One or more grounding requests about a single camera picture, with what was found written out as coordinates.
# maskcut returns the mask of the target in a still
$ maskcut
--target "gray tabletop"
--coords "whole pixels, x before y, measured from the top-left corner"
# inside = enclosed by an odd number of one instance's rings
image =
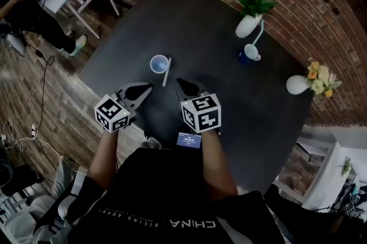
[[[182,125],[175,79],[203,83],[222,106],[221,141],[239,186],[264,192],[279,173],[304,125],[313,95],[286,90],[301,65],[264,33],[256,44],[261,61],[241,64],[251,43],[235,35],[241,15],[220,0],[140,0],[115,26],[80,78],[99,96],[123,84],[145,81],[154,90],[136,124],[163,144],[175,144]],[[156,54],[171,57],[167,86],[150,70]]]

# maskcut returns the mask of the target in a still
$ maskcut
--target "white cable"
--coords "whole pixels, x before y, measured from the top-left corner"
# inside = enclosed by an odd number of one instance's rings
[[[19,133],[17,131],[17,129],[15,128],[14,124],[9,120],[7,119],[6,122],[4,123],[3,127],[2,127],[2,132],[5,133],[5,125],[9,122],[9,127],[8,127],[8,130],[9,130],[9,133],[10,133],[10,136],[11,137],[14,137],[14,130],[15,132],[17,133],[17,136],[18,136],[18,140],[12,145],[12,146],[9,146],[9,147],[4,147],[4,149],[11,149],[13,148],[14,146],[16,146],[18,143],[19,143],[19,149],[20,151],[23,151],[24,150],[24,147],[23,147],[23,141],[33,141],[33,140],[37,140],[39,142],[42,142],[44,144],[47,144],[48,146],[50,146],[50,148],[52,149],[53,152],[55,152],[58,156],[61,156],[52,146],[51,144],[41,140],[41,139],[38,139],[37,138],[37,135],[38,135],[38,126],[36,123],[33,123],[32,124],[32,127],[35,126],[35,129],[36,129],[36,134],[34,137],[24,137],[24,138],[20,138],[19,136]]]

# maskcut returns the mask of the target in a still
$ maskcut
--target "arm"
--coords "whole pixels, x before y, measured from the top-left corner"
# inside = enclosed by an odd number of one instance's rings
[[[118,135],[119,131],[109,133],[105,130],[103,132],[97,152],[87,173],[88,177],[104,189],[110,186],[116,174],[115,162]]]
[[[216,202],[226,196],[238,195],[218,134],[211,130],[203,132],[201,137],[204,179],[208,184],[211,199]]]
[[[12,7],[15,6],[15,4],[22,0],[10,0],[8,3],[4,5],[4,7],[0,8],[0,21],[5,18],[5,16],[9,13]]]

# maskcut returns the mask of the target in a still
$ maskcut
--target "white vase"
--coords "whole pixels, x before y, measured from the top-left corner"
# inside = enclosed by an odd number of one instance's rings
[[[255,18],[250,15],[246,15],[236,28],[236,35],[239,38],[244,38],[253,32],[256,26],[259,24],[263,15],[257,15]]]
[[[289,77],[286,84],[287,90],[292,95],[299,95],[310,87],[307,79],[301,75]]]

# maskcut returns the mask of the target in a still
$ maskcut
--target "white flower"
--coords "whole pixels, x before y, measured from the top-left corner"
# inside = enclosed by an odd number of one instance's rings
[[[336,79],[337,79],[337,76],[334,73],[331,73],[329,77],[329,83],[330,84],[334,83]]]
[[[325,88],[323,86],[323,81],[320,79],[316,79],[314,82],[312,82],[311,84],[311,89],[317,94],[319,95],[320,93],[323,93]]]
[[[329,77],[330,77],[328,67],[325,65],[321,65],[318,69],[318,74],[319,74],[319,79],[321,79],[325,83],[325,85],[328,86]]]

